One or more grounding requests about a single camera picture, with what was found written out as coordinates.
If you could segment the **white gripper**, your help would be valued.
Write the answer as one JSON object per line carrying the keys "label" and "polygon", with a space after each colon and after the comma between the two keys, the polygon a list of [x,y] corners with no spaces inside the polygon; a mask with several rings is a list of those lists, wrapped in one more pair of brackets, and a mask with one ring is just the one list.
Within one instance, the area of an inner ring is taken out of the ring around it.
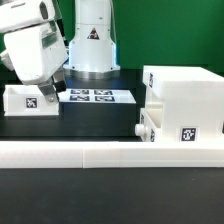
{"label": "white gripper", "polygon": [[[46,103],[57,104],[56,90],[66,90],[64,72],[59,68],[68,58],[57,23],[51,21],[7,33],[4,35],[4,43],[21,82],[25,85],[41,83],[38,88]],[[45,82],[52,75],[56,90],[51,82]]]}

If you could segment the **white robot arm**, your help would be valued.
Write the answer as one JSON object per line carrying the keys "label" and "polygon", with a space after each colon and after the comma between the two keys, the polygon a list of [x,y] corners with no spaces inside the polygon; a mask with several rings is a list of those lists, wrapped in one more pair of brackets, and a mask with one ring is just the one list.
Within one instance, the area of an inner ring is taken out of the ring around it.
{"label": "white robot arm", "polygon": [[75,0],[75,36],[65,41],[58,0],[0,0],[0,61],[22,84],[36,86],[49,105],[66,89],[64,70],[117,70],[116,42],[110,36],[111,0]]}

